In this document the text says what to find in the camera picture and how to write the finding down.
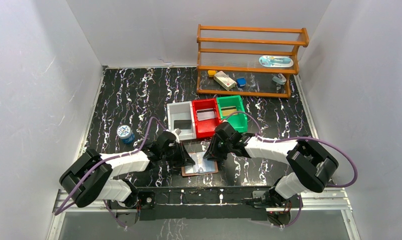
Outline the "brown leather card holder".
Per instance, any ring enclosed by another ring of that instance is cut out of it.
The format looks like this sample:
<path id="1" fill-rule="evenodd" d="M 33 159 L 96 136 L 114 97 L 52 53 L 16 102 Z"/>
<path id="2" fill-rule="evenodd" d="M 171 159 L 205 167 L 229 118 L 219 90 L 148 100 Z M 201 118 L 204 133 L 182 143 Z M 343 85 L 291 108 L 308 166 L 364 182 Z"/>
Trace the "brown leather card holder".
<path id="1" fill-rule="evenodd" d="M 182 167 L 183 177 L 201 176 L 207 174 L 218 173 L 218 165 L 215 161 L 203 158 L 205 152 L 190 153 L 190 157 L 194 160 L 195 165 L 188 165 Z"/>

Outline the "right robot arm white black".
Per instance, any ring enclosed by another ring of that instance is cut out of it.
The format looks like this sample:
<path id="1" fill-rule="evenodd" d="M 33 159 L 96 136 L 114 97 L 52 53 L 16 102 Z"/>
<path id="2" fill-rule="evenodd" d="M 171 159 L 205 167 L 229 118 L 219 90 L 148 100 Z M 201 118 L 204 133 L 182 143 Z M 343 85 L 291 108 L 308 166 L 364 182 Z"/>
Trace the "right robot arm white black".
<path id="1" fill-rule="evenodd" d="M 293 195 L 305 190 L 321 193 L 337 170 L 338 161 L 319 142 L 310 137 L 296 140 L 260 138 L 253 133 L 240 133 L 230 123 L 223 122 L 215 128 L 204 158 L 220 162 L 233 153 L 238 157 L 262 158 L 287 163 L 292 172 L 279 178 L 255 201 L 270 202 L 283 207 Z"/>

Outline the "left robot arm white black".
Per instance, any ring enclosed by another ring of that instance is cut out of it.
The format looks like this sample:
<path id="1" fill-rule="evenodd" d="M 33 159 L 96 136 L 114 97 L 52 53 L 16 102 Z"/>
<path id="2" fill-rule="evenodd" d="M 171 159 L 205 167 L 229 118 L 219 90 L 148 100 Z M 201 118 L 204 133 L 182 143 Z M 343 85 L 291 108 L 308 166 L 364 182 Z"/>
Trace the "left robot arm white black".
<path id="1" fill-rule="evenodd" d="M 103 156 L 89 149 L 61 175 L 59 183 L 79 208 L 93 201 L 116 201 L 132 208 L 141 201 L 139 191 L 130 181 L 117 176 L 144 172 L 160 161 L 174 168 L 195 165 L 177 130 L 163 131 L 155 141 L 133 152 Z"/>

